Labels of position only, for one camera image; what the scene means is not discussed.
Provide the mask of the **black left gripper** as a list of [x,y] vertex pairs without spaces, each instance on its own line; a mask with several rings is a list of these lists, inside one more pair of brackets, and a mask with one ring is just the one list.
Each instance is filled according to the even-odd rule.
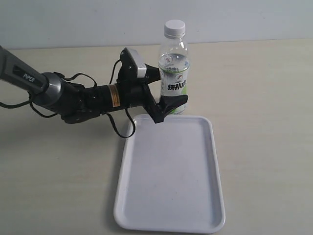
[[145,64],[144,78],[136,80],[126,79],[123,71],[119,71],[115,84],[108,85],[111,105],[107,112],[114,112],[125,108],[142,106],[155,123],[163,122],[164,117],[171,114],[176,108],[188,101],[188,95],[160,97],[159,103],[155,101],[149,84],[160,80],[159,68]]

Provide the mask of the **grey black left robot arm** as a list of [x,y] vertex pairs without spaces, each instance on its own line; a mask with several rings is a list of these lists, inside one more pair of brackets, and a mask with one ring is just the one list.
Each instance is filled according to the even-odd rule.
[[121,68],[115,84],[86,88],[57,72],[39,73],[4,48],[0,49],[0,78],[28,91],[30,102],[61,116],[68,124],[142,106],[155,123],[163,122],[188,95],[161,96],[156,102],[149,84],[160,80],[156,67],[145,64],[134,49],[120,53]]

